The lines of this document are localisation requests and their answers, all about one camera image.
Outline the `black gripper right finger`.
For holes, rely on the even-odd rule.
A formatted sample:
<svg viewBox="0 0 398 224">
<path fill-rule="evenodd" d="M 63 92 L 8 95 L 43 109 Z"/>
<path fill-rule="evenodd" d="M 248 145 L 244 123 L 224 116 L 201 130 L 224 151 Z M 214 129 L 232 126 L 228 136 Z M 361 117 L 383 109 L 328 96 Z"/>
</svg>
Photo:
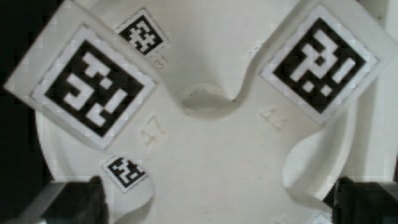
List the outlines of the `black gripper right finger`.
<svg viewBox="0 0 398 224">
<path fill-rule="evenodd" d="M 398 183 L 338 180 L 333 224 L 398 224 Z"/>
</svg>

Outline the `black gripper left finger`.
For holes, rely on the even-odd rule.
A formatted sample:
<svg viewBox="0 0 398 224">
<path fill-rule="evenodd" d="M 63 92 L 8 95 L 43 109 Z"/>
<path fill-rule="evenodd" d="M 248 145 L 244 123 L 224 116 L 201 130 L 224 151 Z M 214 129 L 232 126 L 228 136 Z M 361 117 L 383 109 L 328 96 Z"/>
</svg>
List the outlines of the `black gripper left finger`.
<svg viewBox="0 0 398 224">
<path fill-rule="evenodd" d="M 47 224 L 109 224 L 109 204 L 104 181 L 70 182 L 41 217 Z"/>
</svg>

